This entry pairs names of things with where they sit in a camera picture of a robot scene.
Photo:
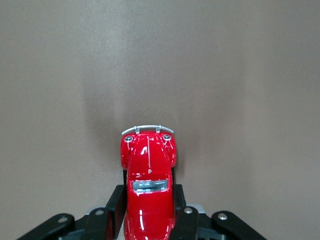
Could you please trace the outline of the red beetle toy car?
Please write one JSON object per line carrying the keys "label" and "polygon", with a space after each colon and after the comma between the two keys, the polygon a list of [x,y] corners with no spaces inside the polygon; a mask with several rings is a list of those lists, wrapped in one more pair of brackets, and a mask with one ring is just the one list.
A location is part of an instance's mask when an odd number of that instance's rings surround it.
{"label": "red beetle toy car", "polygon": [[125,240],[168,240],[175,224],[173,130],[161,125],[125,130],[120,161],[127,189]]}

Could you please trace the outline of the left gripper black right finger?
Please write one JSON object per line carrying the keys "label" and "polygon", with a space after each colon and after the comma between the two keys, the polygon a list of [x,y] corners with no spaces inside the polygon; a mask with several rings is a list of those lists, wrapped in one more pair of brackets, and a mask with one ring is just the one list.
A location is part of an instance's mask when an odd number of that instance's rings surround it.
{"label": "left gripper black right finger", "polygon": [[265,240],[237,215],[221,210],[211,217],[199,206],[187,205],[183,186],[173,185],[175,225],[169,240]]}

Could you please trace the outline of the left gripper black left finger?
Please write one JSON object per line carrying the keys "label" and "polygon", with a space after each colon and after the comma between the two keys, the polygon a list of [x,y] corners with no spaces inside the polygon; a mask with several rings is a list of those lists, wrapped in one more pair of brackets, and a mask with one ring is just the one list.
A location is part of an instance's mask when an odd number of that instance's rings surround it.
{"label": "left gripper black left finger", "polygon": [[117,185],[106,206],[75,220],[67,213],[54,215],[17,240],[115,240],[126,212],[124,185]]}

